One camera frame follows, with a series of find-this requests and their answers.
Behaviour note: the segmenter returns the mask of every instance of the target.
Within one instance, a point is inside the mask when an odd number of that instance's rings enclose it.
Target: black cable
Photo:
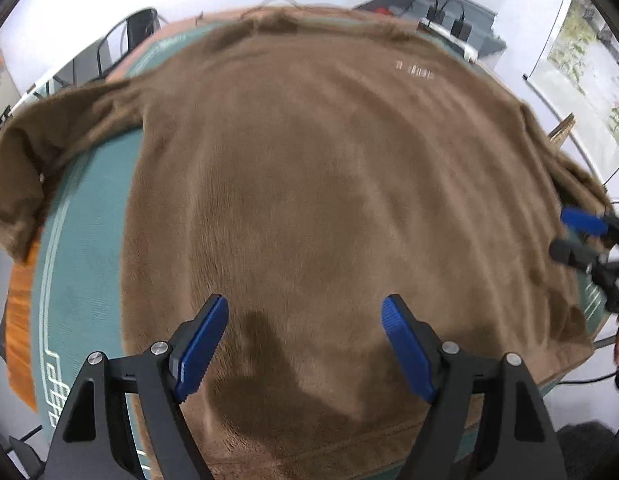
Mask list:
[[[462,4],[462,2],[459,2],[458,0],[445,0],[445,3],[443,4],[443,7],[441,7],[441,10],[445,9],[445,6],[450,2],[454,2],[455,4],[459,4],[459,6],[461,6],[461,10],[462,10],[462,14],[461,14],[461,22],[465,21],[465,6]]]
[[[561,385],[561,384],[594,384],[594,383],[600,383],[601,381],[606,381],[607,379],[611,379],[612,377],[615,377],[619,374],[619,369],[616,370],[615,372],[612,372],[611,374],[607,374],[607,375],[603,375],[603,377],[598,377],[596,379],[587,379],[585,381],[560,381],[560,383],[557,384],[557,386]]]

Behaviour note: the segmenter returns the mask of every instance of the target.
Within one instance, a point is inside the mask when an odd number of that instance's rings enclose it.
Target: black chair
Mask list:
[[[121,55],[111,66],[103,68],[101,60],[101,48],[107,43],[107,39],[125,23],[127,32],[127,51]],[[98,65],[98,77],[96,79],[104,79],[125,59],[139,44],[147,40],[154,32],[160,28],[158,21],[158,12],[153,7],[138,10],[130,14],[124,20],[116,23],[109,32],[104,36],[96,48],[96,64]]]
[[[42,426],[34,428],[23,438],[15,439],[10,437],[10,447],[3,449],[0,444],[0,480],[24,480],[21,472],[16,468],[8,453],[14,451],[23,469],[26,470],[30,479],[38,478],[45,467],[45,463],[39,459],[36,452],[26,440],[43,429]]]
[[[4,362],[8,362],[5,354],[5,314],[7,312],[7,308],[3,309],[3,318],[0,320],[0,358],[3,359]]]

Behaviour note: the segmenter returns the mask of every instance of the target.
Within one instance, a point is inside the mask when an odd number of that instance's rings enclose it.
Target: brown sweater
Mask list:
[[[539,383],[591,354],[574,275],[547,248],[557,191],[597,212],[603,189],[429,40],[266,12],[151,73],[45,100],[0,140],[0,245],[23,256],[40,173],[139,124],[125,349],[227,296],[183,405],[218,478],[346,479],[406,457],[427,407],[381,327],[393,292],[442,339],[518,352]]]

